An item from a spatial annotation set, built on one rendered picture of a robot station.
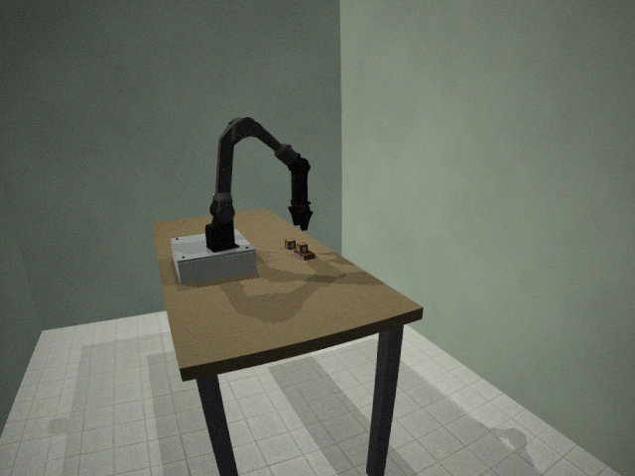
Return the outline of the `orange rectangular tray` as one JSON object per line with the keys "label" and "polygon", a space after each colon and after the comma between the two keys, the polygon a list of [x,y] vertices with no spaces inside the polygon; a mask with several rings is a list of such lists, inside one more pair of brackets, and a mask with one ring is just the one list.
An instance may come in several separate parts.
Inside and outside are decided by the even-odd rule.
{"label": "orange rectangular tray", "polygon": [[304,253],[304,254],[298,252],[297,250],[294,250],[294,254],[303,260],[309,260],[316,257],[316,254],[311,252],[310,250],[308,250],[308,253]]}

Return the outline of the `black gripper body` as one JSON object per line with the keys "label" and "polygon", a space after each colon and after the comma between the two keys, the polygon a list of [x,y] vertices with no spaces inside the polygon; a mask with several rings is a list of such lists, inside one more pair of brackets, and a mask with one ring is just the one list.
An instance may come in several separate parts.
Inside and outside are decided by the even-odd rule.
{"label": "black gripper body", "polygon": [[311,203],[308,201],[307,191],[302,191],[302,192],[292,191],[291,203],[292,203],[292,206],[303,209],[304,212],[310,212],[309,204]]}

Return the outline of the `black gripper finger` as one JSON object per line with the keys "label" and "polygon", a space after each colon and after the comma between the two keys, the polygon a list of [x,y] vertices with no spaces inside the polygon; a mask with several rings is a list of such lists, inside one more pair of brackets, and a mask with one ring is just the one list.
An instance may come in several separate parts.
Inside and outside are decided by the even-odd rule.
{"label": "black gripper finger", "polygon": [[310,222],[311,216],[313,215],[313,212],[312,211],[304,212],[304,210],[302,209],[302,211],[297,211],[297,214],[299,216],[301,230],[302,231],[308,230],[309,222]]}
{"label": "black gripper finger", "polygon": [[296,212],[296,211],[302,211],[302,210],[301,210],[300,208],[298,208],[298,207],[294,207],[294,206],[289,206],[289,210],[290,210],[290,212],[291,212],[291,215],[292,215],[292,218],[293,218],[294,225],[295,225],[295,226],[296,226],[296,225],[300,225],[300,220],[299,220],[299,217],[298,217],[298,214],[297,214],[297,212]]}

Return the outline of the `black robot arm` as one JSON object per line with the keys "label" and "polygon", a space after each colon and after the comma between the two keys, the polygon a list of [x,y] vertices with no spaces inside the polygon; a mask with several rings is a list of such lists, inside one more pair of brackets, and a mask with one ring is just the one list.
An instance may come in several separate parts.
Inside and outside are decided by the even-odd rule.
{"label": "black robot arm", "polygon": [[[233,151],[234,145],[240,140],[258,136],[256,138],[274,150],[275,157],[291,171],[292,191],[308,191],[307,176],[311,168],[308,160],[301,158],[301,154],[296,153],[290,144],[280,144],[260,123],[257,123],[250,117],[235,118],[227,124],[219,137],[215,194],[209,208],[210,214],[215,215],[219,221],[213,217],[212,222],[205,225],[206,247],[213,253],[240,247],[235,244],[234,239],[232,221],[235,210],[231,196]],[[254,133],[256,136],[252,136]]]}

